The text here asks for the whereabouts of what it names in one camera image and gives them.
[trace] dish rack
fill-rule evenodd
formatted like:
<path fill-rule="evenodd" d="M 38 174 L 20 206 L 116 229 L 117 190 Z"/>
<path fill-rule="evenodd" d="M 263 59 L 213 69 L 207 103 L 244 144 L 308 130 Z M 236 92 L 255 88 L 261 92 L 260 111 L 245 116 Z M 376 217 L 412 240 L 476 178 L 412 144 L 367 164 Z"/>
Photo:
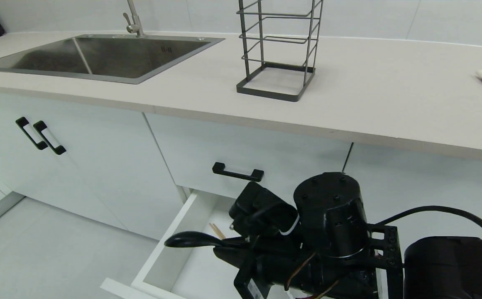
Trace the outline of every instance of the dish rack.
<path fill-rule="evenodd" d="M 307 86 L 315 76 L 315 62 L 316 53 L 318 50 L 318 40 L 320 36 L 320 22 L 322 20 L 322 10 L 324 5 L 324 0 L 312 0 L 311 10 L 306 14 L 292 14 L 292 13 L 273 13 L 273 12 L 263 12 L 262 11 L 262 1 L 257 0 L 248 6 L 244 6 L 244 0 L 239 0 L 239 11 L 237 15 L 241 17 L 241 35 L 239 38 L 243 41 L 243 56 L 241 59 L 245 61 L 246 78 L 237 84 L 237 92 L 245 93 L 248 95 L 261 96 L 267 98 L 274 98 L 277 100 L 288 100 L 290 102 L 297 102 L 303 95 Z M 318 17 L 315 16 L 315 10 L 320 6 L 320 12 Z M 246 16 L 255 15 L 258 17 L 258 21 L 247 28 L 246 26 Z M 281 35 L 265 35 L 263 33 L 263 21 L 266 19 L 284 19 L 284 20 L 309 20 L 309 33 L 306 37 L 296 37 L 296 36 L 281 36 Z M 248 31 L 254 29 L 256 26 L 259 28 L 259 35 L 257 37 L 248 36 Z M 256 40 L 256 43 L 248 48 L 248 40 Z M 300 65 L 271 62 L 266 60 L 264 57 L 264 42 L 284 42 L 288 44 L 307 44 L 306 59 L 304 63 Z M 260 57 L 261 59 L 249 58 L 248 54 L 254 48 L 259 45 Z M 309 59 L 313 57 L 313 66 L 309 66 Z M 259 62 L 261 66 L 250 72 L 249 62 Z M 283 69 L 289 71 L 303 72 L 303 86 L 301 91 L 297 94 L 280 93 L 277 91 L 265 91 L 261 89 L 254 89 L 246 87 L 246 84 L 254 79 L 258 74 L 260 74 L 266 68 Z"/>

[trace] wooden chopstick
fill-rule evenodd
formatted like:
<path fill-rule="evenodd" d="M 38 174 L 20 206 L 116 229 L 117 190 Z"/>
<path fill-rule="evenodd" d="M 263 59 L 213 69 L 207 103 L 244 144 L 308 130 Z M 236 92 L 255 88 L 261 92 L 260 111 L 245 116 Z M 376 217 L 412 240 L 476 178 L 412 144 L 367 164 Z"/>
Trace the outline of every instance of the wooden chopstick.
<path fill-rule="evenodd" d="M 218 226 L 215 225 L 214 223 L 210 223 L 209 227 L 213 229 L 213 231 L 215 232 L 215 234 L 218 236 L 219 239 L 224 240 L 226 238 L 226 236 L 224 236 L 224 234 L 220 231 L 220 229 L 218 229 Z"/>

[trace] countertop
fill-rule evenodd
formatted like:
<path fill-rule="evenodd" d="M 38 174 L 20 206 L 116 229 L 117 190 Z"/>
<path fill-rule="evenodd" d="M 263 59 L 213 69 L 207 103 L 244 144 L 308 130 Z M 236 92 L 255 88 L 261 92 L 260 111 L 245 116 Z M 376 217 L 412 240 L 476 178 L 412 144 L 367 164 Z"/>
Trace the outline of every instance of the countertop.
<path fill-rule="evenodd" d="M 0 57 L 84 33 L 7 34 Z M 482 159 L 482 47 L 321 38 L 316 75 L 292 103 L 235 91 L 245 75 L 236 34 L 162 35 L 226 40 L 138 85 L 0 72 L 0 91 Z M 301 64 L 305 51 L 265 44 L 271 61 Z"/>

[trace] floor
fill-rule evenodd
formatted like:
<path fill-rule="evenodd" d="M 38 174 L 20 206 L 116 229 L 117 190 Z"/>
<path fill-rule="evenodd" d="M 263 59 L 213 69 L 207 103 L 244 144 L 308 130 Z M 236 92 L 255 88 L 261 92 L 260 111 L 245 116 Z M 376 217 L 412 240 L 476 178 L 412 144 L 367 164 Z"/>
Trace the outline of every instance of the floor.
<path fill-rule="evenodd" d="M 119 299 L 156 240 L 23 199 L 0 217 L 0 299 Z"/>

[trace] kitchen sink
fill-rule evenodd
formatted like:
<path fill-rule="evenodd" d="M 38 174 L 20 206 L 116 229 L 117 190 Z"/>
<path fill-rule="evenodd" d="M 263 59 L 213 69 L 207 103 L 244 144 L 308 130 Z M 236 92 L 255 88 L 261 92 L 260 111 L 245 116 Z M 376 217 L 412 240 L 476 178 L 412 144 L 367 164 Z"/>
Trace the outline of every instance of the kitchen sink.
<path fill-rule="evenodd" d="M 85 34 L 0 58 L 0 72 L 139 84 L 222 38 Z"/>

